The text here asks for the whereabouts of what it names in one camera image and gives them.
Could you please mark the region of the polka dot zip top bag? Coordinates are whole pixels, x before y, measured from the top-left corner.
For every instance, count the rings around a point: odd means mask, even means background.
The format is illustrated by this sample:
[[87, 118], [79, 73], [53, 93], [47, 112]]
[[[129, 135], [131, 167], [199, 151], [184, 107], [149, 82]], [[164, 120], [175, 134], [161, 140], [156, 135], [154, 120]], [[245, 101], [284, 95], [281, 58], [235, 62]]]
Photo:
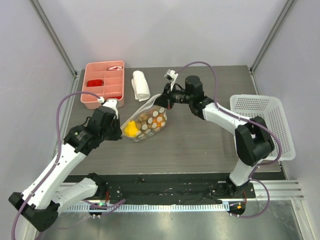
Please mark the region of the polka dot zip top bag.
[[[127, 137], [134, 142], [140, 142], [152, 137], [165, 127], [168, 119], [167, 109], [154, 105], [155, 99], [160, 95], [161, 94], [159, 93], [152, 96], [121, 126], [120, 129], [124, 137]], [[136, 126], [139, 129], [136, 137], [128, 137], [124, 134], [124, 128], [130, 121], [135, 121]]]

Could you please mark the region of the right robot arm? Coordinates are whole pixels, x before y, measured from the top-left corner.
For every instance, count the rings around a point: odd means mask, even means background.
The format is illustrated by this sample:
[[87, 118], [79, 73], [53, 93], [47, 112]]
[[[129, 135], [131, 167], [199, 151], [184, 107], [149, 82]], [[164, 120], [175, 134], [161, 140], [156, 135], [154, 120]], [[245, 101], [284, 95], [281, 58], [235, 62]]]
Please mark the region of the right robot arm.
[[188, 76], [185, 87], [176, 84], [175, 77], [169, 74], [166, 78], [169, 82], [163, 93], [155, 99], [155, 105], [169, 110], [174, 104], [186, 104], [194, 116], [217, 124], [234, 136], [238, 161], [226, 178], [225, 192], [230, 197], [238, 197], [243, 193], [254, 170], [275, 149], [265, 120], [260, 116], [245, 118], [222, 107], [205, 95], [198, 76]]

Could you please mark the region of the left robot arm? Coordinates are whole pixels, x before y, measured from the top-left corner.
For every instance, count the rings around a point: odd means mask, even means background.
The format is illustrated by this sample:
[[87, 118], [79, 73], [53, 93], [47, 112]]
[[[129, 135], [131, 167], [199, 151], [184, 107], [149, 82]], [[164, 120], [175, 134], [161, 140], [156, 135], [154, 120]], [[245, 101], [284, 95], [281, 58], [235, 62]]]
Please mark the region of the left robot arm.
[[96, 173], [75, 185], [58, 191], [70, 172], [103, 141], [122, 137], [118, 110], [106, 104], [96, 108], [87, 125], [71, 128], [59, 152], [41, 175], [23, 192], [13, 192], [8, 201], [39, 232], [50, 228], [64, 209], [86, 198], [102, 199], [107, 183]]

